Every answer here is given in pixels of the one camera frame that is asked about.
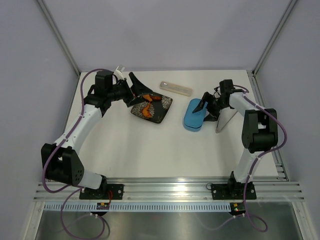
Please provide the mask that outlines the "metal tongs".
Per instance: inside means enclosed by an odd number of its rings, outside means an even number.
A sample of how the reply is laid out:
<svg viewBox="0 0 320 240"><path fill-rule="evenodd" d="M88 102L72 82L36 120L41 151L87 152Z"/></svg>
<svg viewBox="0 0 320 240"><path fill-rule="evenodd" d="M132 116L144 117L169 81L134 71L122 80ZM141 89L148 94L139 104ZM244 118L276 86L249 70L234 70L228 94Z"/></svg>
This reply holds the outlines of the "metal tongs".
<svg viewBox="0 0 320 240"><path fill-rule="evenodd" d="M223 128L230 122L230 120L236 115L238 111L233 108L224 108L220 111L219 117L217 120L217 125L215 129L215 133L220 133Z"/></svg>

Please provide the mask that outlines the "blue lunch box lid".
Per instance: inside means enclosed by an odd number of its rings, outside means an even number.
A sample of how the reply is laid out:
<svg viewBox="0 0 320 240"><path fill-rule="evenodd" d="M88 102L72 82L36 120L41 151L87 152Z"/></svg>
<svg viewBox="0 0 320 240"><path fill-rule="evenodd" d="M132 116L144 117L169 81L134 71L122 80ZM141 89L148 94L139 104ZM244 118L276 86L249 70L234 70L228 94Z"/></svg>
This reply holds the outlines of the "blue lunch box lid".
<svg viewBox="0 0 320 240"><path fill-rule="evenodd" d="M185 123L189 126L203 125L204 118L207 115L206 108L204 107L201 111L192 113L195 107L198 105L199 101L199 98L193 98L189 102L182 123Z"/></svg>

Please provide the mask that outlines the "blue lunch box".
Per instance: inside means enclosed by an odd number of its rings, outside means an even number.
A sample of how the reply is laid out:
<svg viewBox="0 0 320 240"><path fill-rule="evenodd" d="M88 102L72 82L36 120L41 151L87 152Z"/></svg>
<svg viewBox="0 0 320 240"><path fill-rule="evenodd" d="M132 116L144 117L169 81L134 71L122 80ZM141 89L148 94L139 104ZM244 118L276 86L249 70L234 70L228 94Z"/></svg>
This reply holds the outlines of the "blue lunch box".
<svg viewBox="0 0 320 240"><path fill-rule="evenodd" d="M202 126L203 126L202 124L193 126L193 125L187 125L187 124L183 123L183 127L190 132L199 132L201 130Z"/></svg>

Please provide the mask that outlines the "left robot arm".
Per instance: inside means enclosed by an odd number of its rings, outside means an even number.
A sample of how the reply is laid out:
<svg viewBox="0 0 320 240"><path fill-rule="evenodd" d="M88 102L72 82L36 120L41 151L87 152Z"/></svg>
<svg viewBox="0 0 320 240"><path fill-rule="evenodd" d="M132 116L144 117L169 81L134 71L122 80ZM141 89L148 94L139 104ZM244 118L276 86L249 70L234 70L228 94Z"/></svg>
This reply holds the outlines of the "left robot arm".
<svg viewBox="0 0 320 240"><path fill-rule="evenodd" d="M111 71L97 68L85 74L95 74L94 84L87 95L80 90L81 109L72 125L54 143L46 143L41 148L42 175L44 189L56 194L69 186L79 190L88 189L97 199L103 199L109 192L104 175L85 169L79 153L83 143L94 126L104 117L112 102L123 101L127 107L142 101L143 95L153 91L130 72L129 85L121 67Z"/></svg>

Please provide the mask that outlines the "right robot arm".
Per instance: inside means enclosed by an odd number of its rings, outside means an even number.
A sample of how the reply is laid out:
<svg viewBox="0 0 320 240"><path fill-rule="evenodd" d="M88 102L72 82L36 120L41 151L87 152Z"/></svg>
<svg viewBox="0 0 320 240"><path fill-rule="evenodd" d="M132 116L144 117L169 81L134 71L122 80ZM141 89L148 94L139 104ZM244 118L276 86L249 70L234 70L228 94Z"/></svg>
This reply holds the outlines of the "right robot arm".
<svg viewBox="0 0 320 240"><path fill-rule="evenodd" d="M241 141L244 147L240 161L226 183L210 184L213 200L255 200L254 173L265 154L278 144L277 112L273 108L263 108L251 101L245 87L235 85L231 79L222 80L215 88L218 96L205 92L196 114L206 109L204 121L216 122L223 109L234 109L243 116Z"/></svg>

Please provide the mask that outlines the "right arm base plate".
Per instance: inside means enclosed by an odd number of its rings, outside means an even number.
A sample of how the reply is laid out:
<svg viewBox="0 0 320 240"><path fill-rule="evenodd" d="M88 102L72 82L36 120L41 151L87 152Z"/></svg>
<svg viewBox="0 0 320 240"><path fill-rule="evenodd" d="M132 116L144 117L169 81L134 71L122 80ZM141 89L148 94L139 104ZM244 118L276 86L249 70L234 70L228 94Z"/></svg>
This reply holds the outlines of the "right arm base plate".
<svg viewBox="0 0 320 240"><path fill-rule="evenodd" d="M211 184L211 195L213 200L243 200L245 184L241 183L239 186L230 188L226 183L224 184ZM245 190L246 200L256 200L257 194L255 186L249 182Z"/></svg>

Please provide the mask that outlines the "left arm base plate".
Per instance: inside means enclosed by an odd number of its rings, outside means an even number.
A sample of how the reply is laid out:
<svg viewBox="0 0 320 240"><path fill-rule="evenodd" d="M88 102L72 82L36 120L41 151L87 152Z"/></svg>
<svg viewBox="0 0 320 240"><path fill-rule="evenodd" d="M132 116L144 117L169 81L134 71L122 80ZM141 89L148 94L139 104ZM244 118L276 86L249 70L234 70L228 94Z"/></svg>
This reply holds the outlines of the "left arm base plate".
<svg viewBox="0 0 320 240"><path fill-rule="evenodd" d="M122 200L124 194L124 184L107 184L106 189L85 188L80 192L80 200Z"/></svg>

